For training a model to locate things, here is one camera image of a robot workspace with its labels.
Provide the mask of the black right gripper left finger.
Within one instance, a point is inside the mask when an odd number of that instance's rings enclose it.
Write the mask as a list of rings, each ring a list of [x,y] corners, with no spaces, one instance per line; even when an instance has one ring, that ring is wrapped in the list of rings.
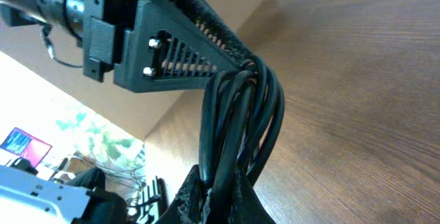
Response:
[[[161,215],[157,224],[195,224],[205,223],[205,192],[201,187],[199,166],[194,165],[168,209]]]

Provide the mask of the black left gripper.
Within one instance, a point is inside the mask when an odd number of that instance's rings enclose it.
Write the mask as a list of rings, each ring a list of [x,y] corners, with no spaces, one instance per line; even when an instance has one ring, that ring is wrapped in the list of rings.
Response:
[[[1,0],[1,14],[9,26],[39,24],[52,60],[62,63],[49,38],[59,26],[82,48],[82,73],[102,82],[122,59],[124,35],[132,30],[138,0]]]

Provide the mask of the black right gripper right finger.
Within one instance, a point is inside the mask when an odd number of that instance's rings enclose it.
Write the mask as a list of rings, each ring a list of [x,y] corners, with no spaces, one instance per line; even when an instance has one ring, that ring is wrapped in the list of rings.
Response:
[[[232,186],[230,213],[231,224],[275,224],[257,197],[245,173],[236,168]]]

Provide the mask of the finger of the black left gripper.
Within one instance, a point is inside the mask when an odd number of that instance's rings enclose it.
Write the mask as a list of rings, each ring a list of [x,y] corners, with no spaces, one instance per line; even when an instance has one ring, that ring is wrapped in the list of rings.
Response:
[[[113,81],[136,93],[203,89],[252,55],[205,0],[138,0]]]

